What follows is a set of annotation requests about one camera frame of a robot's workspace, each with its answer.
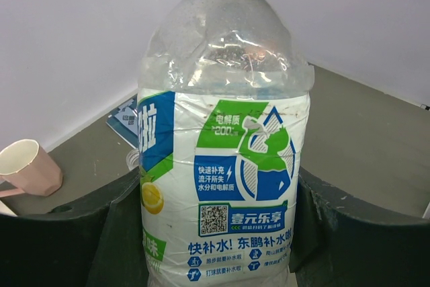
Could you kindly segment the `blue patterned placemat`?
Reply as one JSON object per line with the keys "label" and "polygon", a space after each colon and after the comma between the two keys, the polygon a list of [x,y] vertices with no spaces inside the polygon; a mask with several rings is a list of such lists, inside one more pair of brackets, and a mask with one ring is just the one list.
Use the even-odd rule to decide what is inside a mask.
{"label": "blue patterned placemat", "polygon": [[114,108],[107,117],[106,124],[133,149],[138,146],[137,96],[131,97]]}

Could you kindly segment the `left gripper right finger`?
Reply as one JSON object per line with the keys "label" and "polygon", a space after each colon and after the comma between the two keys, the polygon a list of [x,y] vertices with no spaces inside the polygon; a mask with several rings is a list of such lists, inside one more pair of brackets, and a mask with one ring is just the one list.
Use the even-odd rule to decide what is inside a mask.
{"label": "left gripper right finger", "polygon": [[289,269],[299,286],[428,286],[429,220],[360,200],[301,168]]}

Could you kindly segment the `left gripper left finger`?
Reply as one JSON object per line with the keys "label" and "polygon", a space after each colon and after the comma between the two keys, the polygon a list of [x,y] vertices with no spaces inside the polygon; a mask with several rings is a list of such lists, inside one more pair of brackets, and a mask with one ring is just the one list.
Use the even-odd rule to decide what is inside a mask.
{"label": "left gripper left finger", "polygon": [[2,286],[146,286],[137,169],[46,214],[1,215]]}

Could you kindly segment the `small blue-cap water bottle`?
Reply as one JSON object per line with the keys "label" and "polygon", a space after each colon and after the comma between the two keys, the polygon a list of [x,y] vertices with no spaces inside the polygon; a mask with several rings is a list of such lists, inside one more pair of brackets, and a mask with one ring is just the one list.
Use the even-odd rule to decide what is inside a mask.
{"label": "small blue-cap water bottle", "polygon": [[182,0],[138,82],[149,286],[285,286],[314,68],[266,0]]}

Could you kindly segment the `pink mug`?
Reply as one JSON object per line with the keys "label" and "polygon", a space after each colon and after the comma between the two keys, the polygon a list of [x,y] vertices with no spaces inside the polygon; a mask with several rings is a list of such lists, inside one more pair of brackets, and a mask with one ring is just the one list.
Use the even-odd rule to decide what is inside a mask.
{"label": "pink mug", "polygon": [[30,194],[49,196],[63,183],[60,167],[34,139],[21,139],[1,151],[1,179],[14,188],[1,197]]}

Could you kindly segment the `white square plate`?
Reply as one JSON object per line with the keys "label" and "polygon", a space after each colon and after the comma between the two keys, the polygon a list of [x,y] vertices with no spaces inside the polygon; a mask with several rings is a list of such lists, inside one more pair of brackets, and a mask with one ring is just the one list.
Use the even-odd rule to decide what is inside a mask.
{"label": "white square plate", "polygon": [[6,204],[0,201],[0,214],[6,216],[17,216],[17,214],[12,211]]}

